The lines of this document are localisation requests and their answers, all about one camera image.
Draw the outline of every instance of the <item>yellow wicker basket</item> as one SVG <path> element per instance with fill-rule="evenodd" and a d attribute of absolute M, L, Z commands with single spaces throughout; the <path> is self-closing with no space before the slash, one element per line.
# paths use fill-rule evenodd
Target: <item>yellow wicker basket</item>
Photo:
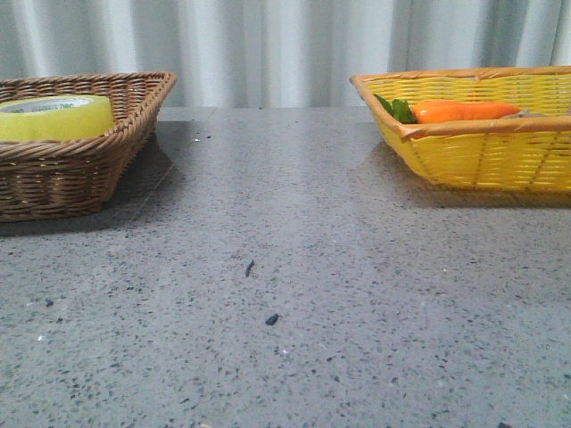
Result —
<path fill-rule="evenodd" d="M 571 66 L 427 70 L 351 77 L 385 141 L 435 185 L 571 190 Z M 401 124 L 375 98 L 503 101 L 546 117 Z"/>

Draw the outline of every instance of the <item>carrot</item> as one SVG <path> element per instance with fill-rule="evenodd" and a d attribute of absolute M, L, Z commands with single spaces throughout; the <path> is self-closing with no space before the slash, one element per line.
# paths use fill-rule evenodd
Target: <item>carrot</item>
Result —
<path fill-rule="evenodd" d="M 421 101 L 411 109 L 418 123 L 498 119 L 520 111 L 515 105 L 496 101 L 458 103 L 450 100 Z"/>

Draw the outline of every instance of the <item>tape label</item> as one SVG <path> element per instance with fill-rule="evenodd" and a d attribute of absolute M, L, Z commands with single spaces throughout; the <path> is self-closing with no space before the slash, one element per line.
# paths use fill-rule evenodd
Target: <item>tape label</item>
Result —
<path fill-rule="evenodd" d="M 22 101 L 21 103 L 7 105 L 0 109 L 2 113 L 36 113 L 40 111 L 54 111 L 80 107 L 93 102 L 87 98 L 57 98 L 53 100 Z"/>

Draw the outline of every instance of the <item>basket rim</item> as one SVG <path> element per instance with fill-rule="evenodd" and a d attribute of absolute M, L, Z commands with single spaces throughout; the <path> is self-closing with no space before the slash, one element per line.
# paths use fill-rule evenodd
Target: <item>basket rim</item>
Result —
<path fill-rule="evenodd" d="M 366 84 L 375 80 L 418 78 L 504 78 L 520 75 L 569 74 L 571 66 L 546 67 L 478 67 L 472 69 L 413 70 L 382 74 L 353 75 L 351 83 L 361 99 L 400 138 L 423 136 L 457 136 L 461 134 L 488 134 L 506 132 L 541 132 L 571 130 L 571 116 L 529 117 L 517 119 L 455 120 L 430 124 L 402 124 L 391 116 L 375 98 Z"/>
<path fill-rule="evenodd" d="M 30 159 L 38 157 L 64 157 L 66 155 L 75 155 L 80 152 L 87 153 L 99 150 L 104 145 L 112 147 L 120 144 L 132 134 L 129 128 L 135 128 L 142 124 L 145 118 L 145 112 L 151 111 L 154 107 L 160 106 L 169 94 L 171 88 L 177 81 L 176 74 L 170 71 L 138 71 L 131 73 L 103 73 L 103 74 L 76 74 L 65 76 L 49 76 L 42 78 L 8 78 L 0 79 L 0 89 L 3 86 L 16 86 L 21 84 L 38 85 L 48 82 L 66 82 L 66 81 L 93 81 L 93 80 L 113 80 L 118 78 L 152 78 L 157 77 L 161 82 L 146 95 L 145 99 L 124 119 L 115 123 L 113 128 L 107 129 L 100 136 L 89 138 L 77 138 L 70 140 L 29 140 L 29 141 L 9 141 L 0 140 L 0 160 L 9 161 L 10 159 L 19 158 L 29 153 Z"/>

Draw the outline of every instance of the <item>green carrot leaves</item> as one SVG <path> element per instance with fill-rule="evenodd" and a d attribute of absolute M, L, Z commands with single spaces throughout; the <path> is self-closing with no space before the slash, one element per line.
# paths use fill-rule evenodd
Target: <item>green carrot leaves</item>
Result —
<path fill-rule="evenodd" d="M 394 99 L 393 103 L 389 103 L 381 95 L 375 94 L 375 97 L 385 110 L 400 123 L 417 123 L 417 119 L 412 114 L 407 101 Z"/>

